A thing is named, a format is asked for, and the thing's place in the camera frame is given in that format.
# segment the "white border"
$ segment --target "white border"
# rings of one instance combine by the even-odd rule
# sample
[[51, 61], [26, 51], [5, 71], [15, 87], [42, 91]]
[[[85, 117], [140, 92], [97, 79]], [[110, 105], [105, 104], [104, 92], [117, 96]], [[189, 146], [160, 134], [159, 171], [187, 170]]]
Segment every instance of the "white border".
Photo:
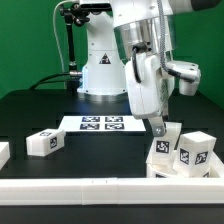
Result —
[[217, 178], [1, 179], [0, 205], [221, 204], [224, 165], [211, 161]]

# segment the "black tabletop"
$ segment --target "black tabletop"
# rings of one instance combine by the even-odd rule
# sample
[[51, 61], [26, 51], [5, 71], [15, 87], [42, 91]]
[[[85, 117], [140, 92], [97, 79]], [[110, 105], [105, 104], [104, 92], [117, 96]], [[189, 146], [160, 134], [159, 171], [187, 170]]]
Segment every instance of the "black tabletop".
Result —
[[[182, 133], [203, 131], [217, 138], [215, 152], [224, 160], [224, 111], [200, 93], [169, 100], [170, 121], [182, 123]], [[65, 115], [130, 115], [128, 100], [91, 102], [65, 90], [13, 91], [0, 100], [0, 141], [10, 143], [11, 158], [0, 178], [145, 177], [152, 132], [67, 133], [65, 147], [46, 156], [27, 156], [26, 137], [56, 129]], [[5, 223], [31, 213], [23, 223], [218, 223], [222, 205], [113, 205], [1, 207]]]

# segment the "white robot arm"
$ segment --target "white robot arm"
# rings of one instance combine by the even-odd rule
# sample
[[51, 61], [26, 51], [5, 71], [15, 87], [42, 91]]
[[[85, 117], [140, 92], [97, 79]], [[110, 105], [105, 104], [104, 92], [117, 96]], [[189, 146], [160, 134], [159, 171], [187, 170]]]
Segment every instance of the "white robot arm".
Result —
[[174, 61], [169, 16], [218, 5], [221, 0], [80, 0], [83, 10], [113, 11], [113, 26], [125, 75], [130, 107], [136, 119], [149, 119], [153, 135], [166, 133], [163, 115], [180, 79], [180, 93], [194, 95], [200, 82], [198, 65]]

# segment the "white paper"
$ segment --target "white paper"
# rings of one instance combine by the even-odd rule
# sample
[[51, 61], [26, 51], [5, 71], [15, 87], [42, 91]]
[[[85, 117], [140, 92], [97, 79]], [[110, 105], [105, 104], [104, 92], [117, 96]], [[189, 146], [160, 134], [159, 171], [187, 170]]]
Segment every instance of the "white paper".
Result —
[[66, 132], [146, 131], [133, 116], [64, 116], [59, 129]]

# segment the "green backdrop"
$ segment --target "green backdrop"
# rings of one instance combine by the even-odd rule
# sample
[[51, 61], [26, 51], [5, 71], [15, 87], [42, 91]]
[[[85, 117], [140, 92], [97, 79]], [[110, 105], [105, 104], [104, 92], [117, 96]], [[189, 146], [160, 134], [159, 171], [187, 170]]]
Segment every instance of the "green backdrop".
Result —
[[[0, 1], [0, 98], [27, 89], [39, 79], [61, 72], [52, 15], [59, 0]], [[198, 63], [200, 91], [224, 108], [224, 1], [215, 9], [174, 17], [176, 60]], [[57, 16], [63, 55], [67, 60], [65, 24]], [[87, 58], [86, 33], [75, 28], [75, 51], [81, 68]], [[41, 88], [63, 88], [48, 84]]]

